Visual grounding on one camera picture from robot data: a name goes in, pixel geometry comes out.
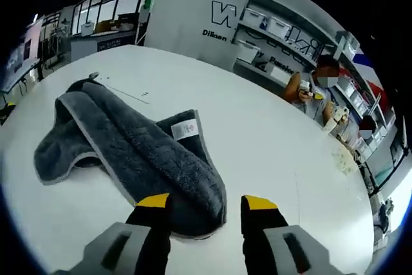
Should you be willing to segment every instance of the towel label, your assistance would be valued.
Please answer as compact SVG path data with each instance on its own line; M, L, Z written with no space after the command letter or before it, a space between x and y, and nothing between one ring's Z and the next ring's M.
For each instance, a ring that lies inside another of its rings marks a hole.
M179 141L183 138L193 137L199 134L198 123L196 119L185 120L171 126L173 138Z

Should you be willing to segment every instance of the person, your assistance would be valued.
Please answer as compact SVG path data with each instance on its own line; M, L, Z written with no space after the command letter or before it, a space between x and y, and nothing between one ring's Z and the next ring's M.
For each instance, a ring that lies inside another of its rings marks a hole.
M337 83L338 76L339 62L331 55L321 55L314 71L297 72L291 76L282 98L324 126L333 115L333 104L327 89ZM309 82L309 92L320 93L322 98L315 99L307 90L301 89L301 81Z
M346 123L336 127L332 135L342 143L350 153L357 158L356 150L360 146L362 139L369 139L376 131L376 123L370 115L366 115L360 122L359 126L351 118L347 118Z

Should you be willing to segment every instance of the man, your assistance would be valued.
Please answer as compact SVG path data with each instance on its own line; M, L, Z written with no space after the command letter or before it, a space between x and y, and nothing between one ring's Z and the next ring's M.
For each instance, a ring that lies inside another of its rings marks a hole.
M356 125L352 119L348 119L345 124L338 125L332 131L333 135L336 135L336 139L342 143L350 153L356 158L356 149L363 140L369 139L376 131L376 123L370 115L366 115L360 122L359 126Z
M321 55L314 71L291 76L282 98L324 126L333 114L333 104L327 89L337 83L338 76L339 62L331 55ZM315 99L307 90L302 90L301 81L309 82L309 92L321 94L321 99Z

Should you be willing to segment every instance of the wall logo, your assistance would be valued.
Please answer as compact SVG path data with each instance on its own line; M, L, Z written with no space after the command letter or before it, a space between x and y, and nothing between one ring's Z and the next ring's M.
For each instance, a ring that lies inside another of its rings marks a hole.
M207 37L212 37L212 38L215 38L217 40L227 41L226 37L224 37L222 35L218 35L218 34L212 32L210 30L207 30L207 29L203 29L202 35L206 35Z
M220 1L212 0L212 23L223 25L225 24L227 28L232 28L236 22L237 9L234 5L226 4Z

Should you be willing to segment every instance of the gray towel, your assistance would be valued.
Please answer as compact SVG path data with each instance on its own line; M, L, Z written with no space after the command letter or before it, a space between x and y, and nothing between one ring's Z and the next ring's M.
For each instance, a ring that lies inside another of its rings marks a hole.
M175 141L171 126L189 119L197 120L200 134ZM172 231L178 234L203 236L226 221L225 186L194 110L155 123L103 85L81 80L56 99L55 124L34 161L44 185L64 180L74 165L103 164L132 204L171 193Z

